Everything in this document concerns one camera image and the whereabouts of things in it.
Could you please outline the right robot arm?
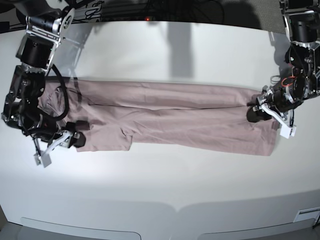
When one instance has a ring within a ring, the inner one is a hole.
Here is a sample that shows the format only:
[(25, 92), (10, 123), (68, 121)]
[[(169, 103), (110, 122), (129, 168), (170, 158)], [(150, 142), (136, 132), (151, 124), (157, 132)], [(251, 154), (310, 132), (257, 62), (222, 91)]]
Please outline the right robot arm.
[[(19, 129), (34, 142), (41, 140), (67, 148), (81, 148), (86, 137), (77, 125), (58, 123), (68, 114), (67, 87), (58, 68), (52, 63), (62, 38), (70, 27), (76, 9), (74, 0), (2, 0), (0, 7), (14, 7), (25, 17), (26, 31), (17, 50), (20, 64), (15, 67), (9, 92), (5, 97), (1, 119), (7, 126)], [(39, 108), (39, 98), (46, 87), (46, 76), (53, 71), (62, 89), (64, 110), (54, 116)]]

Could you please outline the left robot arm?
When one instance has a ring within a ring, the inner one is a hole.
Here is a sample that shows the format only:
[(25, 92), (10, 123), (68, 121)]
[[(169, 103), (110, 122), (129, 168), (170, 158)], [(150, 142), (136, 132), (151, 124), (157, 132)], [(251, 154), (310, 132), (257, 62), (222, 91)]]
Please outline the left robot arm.
[(320, 95), (320, 2), (281, 0), (279, 6), (290, 42), (284, 61), (292, 67), (291, 75), (253, 98), (246, 114), (251, 123), (272, 118), (263, 105), (284, 119), (305, 100)]

